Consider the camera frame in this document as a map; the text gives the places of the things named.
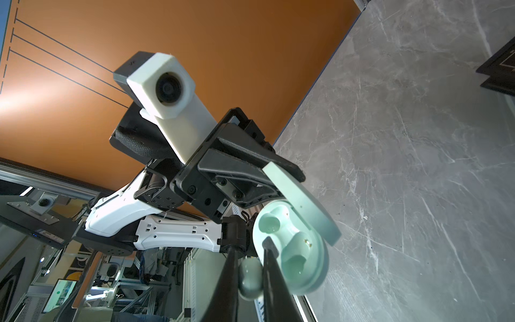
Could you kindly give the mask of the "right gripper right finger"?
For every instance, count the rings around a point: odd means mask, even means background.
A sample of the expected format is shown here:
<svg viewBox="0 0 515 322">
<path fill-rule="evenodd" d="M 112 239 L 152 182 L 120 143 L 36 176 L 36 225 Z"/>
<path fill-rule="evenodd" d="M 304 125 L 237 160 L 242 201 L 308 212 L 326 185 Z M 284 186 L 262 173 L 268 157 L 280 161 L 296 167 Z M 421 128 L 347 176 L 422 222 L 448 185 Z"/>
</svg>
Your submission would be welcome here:
<svg viewBox="0 0 515 322">
<path fill-rule="evenodd" d="M 263 293 L 265 321 L 302 321 L 302 317 L 279 267 L 277 261 L 279 252 L 272 238 L 267 237 L 263 241 L 262 247 L 264 250 Z"/>
</svg>

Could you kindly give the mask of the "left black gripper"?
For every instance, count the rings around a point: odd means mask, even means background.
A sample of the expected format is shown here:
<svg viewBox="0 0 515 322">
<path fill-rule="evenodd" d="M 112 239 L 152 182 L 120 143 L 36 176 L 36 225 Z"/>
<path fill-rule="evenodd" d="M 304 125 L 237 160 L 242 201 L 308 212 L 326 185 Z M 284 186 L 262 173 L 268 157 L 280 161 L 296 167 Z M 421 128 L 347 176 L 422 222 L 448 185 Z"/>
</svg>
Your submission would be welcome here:
<svg viewBox="0 0 515 322">
<path fill-rule="evenodd" d="M 283 199 L 262 170 L 273 162 L 304 182 L 303 171 L 277 155 L 257 124 L 240 108 L 230 109 L 174 178 L 175 191 L 219 224 L 234 203 L 244 209 Z"/>
</svg>

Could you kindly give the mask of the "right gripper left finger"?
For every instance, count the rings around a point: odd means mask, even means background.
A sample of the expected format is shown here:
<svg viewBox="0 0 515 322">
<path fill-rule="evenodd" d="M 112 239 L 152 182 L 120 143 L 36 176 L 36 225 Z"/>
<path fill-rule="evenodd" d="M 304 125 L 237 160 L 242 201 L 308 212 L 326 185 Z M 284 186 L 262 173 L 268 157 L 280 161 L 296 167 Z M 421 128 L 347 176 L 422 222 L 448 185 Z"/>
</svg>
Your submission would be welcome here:
<svg viewBox="0 0 515 322">
<path fill-rule="evenodd" d="M 234 247 L 228 249 L 221 276 L 201 321 L 237 321 L 238 253 Z"/>
</svg>

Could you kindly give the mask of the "green earbud charging case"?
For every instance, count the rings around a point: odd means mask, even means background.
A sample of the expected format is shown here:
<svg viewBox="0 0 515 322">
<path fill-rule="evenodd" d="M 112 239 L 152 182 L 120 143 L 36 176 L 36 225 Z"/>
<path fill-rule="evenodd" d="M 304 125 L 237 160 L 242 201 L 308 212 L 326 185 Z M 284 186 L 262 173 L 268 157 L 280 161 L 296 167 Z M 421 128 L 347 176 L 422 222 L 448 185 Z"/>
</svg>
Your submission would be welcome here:
<svg viewBox="0 0 515 322">
<path fill-rule="evenodd" d="M 283 198 L 258 213 L 253 227 L 255 249 L 264 262 L 263 243 L 271 239 L 289 291 L 309 294 L 323 284 L 329 269 L 327 246 L 339 241 L 341 231 L 323 205 L 286 170 L 270 162 L 264 173 Z"/>
</svg>

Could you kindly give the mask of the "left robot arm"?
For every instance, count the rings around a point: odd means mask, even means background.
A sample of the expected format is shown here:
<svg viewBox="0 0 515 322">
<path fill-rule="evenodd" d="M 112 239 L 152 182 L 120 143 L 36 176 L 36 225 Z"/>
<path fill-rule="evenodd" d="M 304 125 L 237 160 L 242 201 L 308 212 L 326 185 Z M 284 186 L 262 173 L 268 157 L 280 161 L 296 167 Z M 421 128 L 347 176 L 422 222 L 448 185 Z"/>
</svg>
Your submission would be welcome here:
<svg viewBox="0 0 515 322">
<path fill-rule="evenodd" d="M 144 169 L 117 192 L 96 198 L 75 240 L 111 256 L 161 247 L 254 255 L 253 221 L 226 210 L 284 198 L 264 172 L 269 163 L 299 182 L 302 170 L 278 156 L 239 108 L 226 113 L 186 163 L 142 111 L 132 104 L 110 143 Z"/>
</svg>

